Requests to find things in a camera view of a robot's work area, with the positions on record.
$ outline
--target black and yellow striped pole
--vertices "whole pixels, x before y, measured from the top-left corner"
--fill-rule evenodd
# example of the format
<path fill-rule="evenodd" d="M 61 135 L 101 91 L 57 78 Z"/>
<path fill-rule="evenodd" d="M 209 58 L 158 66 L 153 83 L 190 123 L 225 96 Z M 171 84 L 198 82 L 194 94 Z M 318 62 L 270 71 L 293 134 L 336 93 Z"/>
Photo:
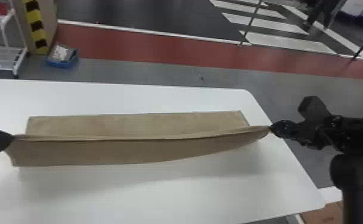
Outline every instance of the black and yellow striped pole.
<path fill-rule="evenodd" d="M 26 9 L 27 22 L 31 30 L 31 38 L 37 54 L 47 54 L 49 51 L 46 41 L 46 31 L 42 22 L 41 9 L 37 0 L 22 0 Z"/>

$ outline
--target floor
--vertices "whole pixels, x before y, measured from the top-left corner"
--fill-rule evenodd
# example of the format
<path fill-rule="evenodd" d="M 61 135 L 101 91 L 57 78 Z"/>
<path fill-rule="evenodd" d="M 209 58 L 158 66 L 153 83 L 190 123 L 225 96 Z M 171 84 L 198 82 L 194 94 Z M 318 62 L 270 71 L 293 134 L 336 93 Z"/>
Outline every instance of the floor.
<path fill-rule="evenodd" d="M 360 46 L 363 32 L 347 35 L 350 25 L 338 23 L 325 32 L 318 23 L 307 32 L 304 11 L 265 3 L 245 46 L 238 47 L 255 4 L 257 0 L 58 1 L 57 40 L 79 48 L 80 60 L 65 70 L 33 55 L 22 65 L 20 78 L 246 89 L 273 122 L 300 121 L 297 106 L 308 95 L 322 98 L 335 114 L 363 116 L 363 54 L 356 61 L 345 57 Z M 9 38 L 14 45 L 16 35 Z M 12 74 L 0 71 L 0 78 Z M 332 185 L 328 165 L 336 153 L 331 148 L 311 151 L 287 143 L 317 187 Z"/>
<path fill-rule="evenodd" d="M 246 36 L 246 41 L 252 45 L 344 57 L 353 55 L 357 51 L 357 46 L 351 40 L 334 31 L 335 27 L 346 30 L 343 26 L 336 24 L 329 30 L 323 30 L 321 23 L 315 23 L 310 30 L 307 30 L 302 24 L 309 11 L 267 2 L 262 3 L 255 14 L 258 0 L 160 0 L 155 4 L 143 0 L 81 0 L 77 1 L 77 7 L 74 7 L 73 1 L 58 2 L 58 16 L 65 20 L 63 21 L 65 23 L 78 21 L 86 26 L 102 24 L 241 41 L 244 37 L 240 31 L 246 30 L 251 18 L 254 17 Z"/>

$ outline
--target tan fabric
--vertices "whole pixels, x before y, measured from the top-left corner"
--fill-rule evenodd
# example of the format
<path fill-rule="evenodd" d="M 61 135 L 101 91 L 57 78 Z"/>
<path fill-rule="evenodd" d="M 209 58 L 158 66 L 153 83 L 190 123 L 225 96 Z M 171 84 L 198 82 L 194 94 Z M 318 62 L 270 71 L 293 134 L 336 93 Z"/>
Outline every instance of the tan fabric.
<path fill-rule="evenodd" d="M 152 163 L 231 150 L 267 133 L 239 111 L 31 117 L 6 152 L 15 166 Z"/>

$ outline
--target robotic arm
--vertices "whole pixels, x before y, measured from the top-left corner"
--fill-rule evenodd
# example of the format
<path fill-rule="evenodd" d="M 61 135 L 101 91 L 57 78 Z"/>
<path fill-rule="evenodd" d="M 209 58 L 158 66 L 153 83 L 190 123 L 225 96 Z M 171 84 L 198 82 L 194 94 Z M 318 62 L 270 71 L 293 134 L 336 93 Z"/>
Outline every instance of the robotic arm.
<path fill-rule="evenodd" d="M 363 224 L 363 118 L 331 114 L 318 97 L 306 97 L 298 112 L 304 121 L 282 120 L 272 132 L 314 150 L 331 145 L 341 154 L 330 164 L 334 185 L 343 192 L 344 224 Z"/>

